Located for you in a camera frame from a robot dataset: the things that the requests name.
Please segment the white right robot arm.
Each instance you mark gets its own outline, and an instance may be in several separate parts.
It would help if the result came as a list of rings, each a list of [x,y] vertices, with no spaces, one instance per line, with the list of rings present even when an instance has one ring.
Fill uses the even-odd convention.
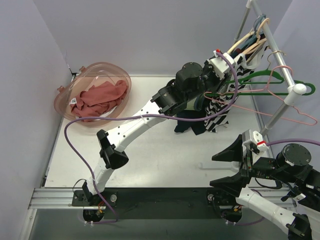
[[[221,190],[227,204],[247,207],[269,220],[290,240],[320,238],[320,173],[310,162],[311,153],[303,144],[319,145],[319,141],[292,138],[266,142],[246,140],[244,135],[211,159],[216,162],[238,162],[238,172],[229,177],[212,180],[210,186]],[[266,179],[288,186],[281,198],[293,199],[305,209],[304,214],[282,208],[265,199],[247,185],[251,179]]]

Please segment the black white striped tank top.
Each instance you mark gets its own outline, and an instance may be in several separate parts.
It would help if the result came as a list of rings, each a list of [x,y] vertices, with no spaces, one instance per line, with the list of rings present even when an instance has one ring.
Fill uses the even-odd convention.
[[[251,74],[255,73],[255,70],[257,67],[259,67],[262,57],[264,53],[261,50],[259,53],[257,53],[254,57],[246,56],[242,53],[238,54],[235,57],[236,65],[234,67],[236,71],[236,75],[238,78],[238,91],[244,90],[248,83],[251,81],[250,79],[245,79]],[[205,113],[206,116],[209,117],[211,115],[214,115],[223,109],[226,108],[226,106],[231,102],[233,98],[233,95],[218,95],[213,96],[212,100],[209,101],[208,106],[205,107]],[[220,126],[227,127],[229,125],[228,121],[228,113],[230,109],[227,109],[222,114],[207,119],[204,121],[204,127],[205,130],[208,132],[216,133],[218,130],[217,128]]]

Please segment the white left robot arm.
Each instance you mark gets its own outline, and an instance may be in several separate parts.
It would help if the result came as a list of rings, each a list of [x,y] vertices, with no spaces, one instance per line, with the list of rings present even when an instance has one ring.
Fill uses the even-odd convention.
[[[102,192],[114,170],[128,163],[126,147],[137,137],[186,109],[188,102],[205,92],[216,92],[222,87],[225,74],[230,70],[220,57],[207,60],[204,66],[188,62],[134,115],[109,131],[100,130],[97,138],[100,144],[94,177],[87,180],[82,189],[83,199],[91,206],[100,203]]]

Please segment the pink wire hanger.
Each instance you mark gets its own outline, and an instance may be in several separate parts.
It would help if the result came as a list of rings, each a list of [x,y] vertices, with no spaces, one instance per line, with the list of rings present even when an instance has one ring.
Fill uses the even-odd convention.
[[[271,109],[273,108],[274,110],[276,109],[276,107],[278,106],[277,104],[280,103],[281,104],[285,104],[285,99],[289,96],[289,93],[287,92],[285,93],[274,93],[270,90],[270,86],[271,85],[280,85],[283,82],[285,82],[285,79],[280,75],[279,72],[277,72],[276,70],[280,69],[280,70],[288,70],[289,73],[291,74],[291,76],[293,75],[293,70],[291,67],[287,66],[287,65],[281,65],[281,66],[276,66],[274,67],[272,70],[269,69],[265,69],[265,70],[261,70],[261,71],[257,71],[257,72],[253,72],[251,74],[249,74],[246,77],[242,77],[238,79],[238,93],[237,96],[251,96],[254,97],[254,100],[256,101],[256,103],[258,105],[258,108],[260,110],[267,110],[267,112],[261,112],[258,110],[253,110],[251,108],[245,108],[236,104],[232,104],[232,107],[235,108],[239,108],[242,110],[246,110],[246,111],[250,111],[250,112],[254,112],[257,114],[260,114],[262,116],[268,116],[268,117],[272,117],[273,114],[271,114]],[[266,77],[268,76],[268,80],[267,81],[262,81],[262,82],[251,82],[251,79],[255,78],[255,77]],[[252,85],[264,85],[263,88],[257,88],[257,89],[249,89],[249,90],[245,90],[246,87],[252,87]],[[212,92],[205,92],[203,94],[203,96],[206,99],[212,100],[218,104],[220,104],[221,106],[227,106],[229,104],[229,102],[227,103],[227,100],[231,100],[231,98],[234,96],[236,90],[231,90],[231,88],[227,88],[225,93],[212,93]],[[289,103],[288,105],[289,108],[294,109],[297,114],[304,116],[306,118],[311,119],[311,122],[307,122],[307,121],[299,121],[293,118],[288,118],[288,117],[283,117],[281,116],[280,119],[286,120],[286,121],[290,121],[290,122],[294,122],[297,124],[302,124],[302,125],[307,125],[307,126],[315,126],[318,123],[318,120],[307,114],[302,112],[300,109],[298,109],[298,107],[294,106],[294,103]]]

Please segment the rust red tank top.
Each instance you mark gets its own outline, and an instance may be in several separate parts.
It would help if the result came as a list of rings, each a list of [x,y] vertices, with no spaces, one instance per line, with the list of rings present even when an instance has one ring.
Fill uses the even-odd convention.
[[[119,80],[116,84],[106,81],[99,86],[93,85],[87,91],[81,91],[70,100],[70,111],[72,113],[74,108],[82,110],[85,106],[96,108],[100,106],[109,111],[122,103],[127,95],[127,89],[128,86],[124,80]]]

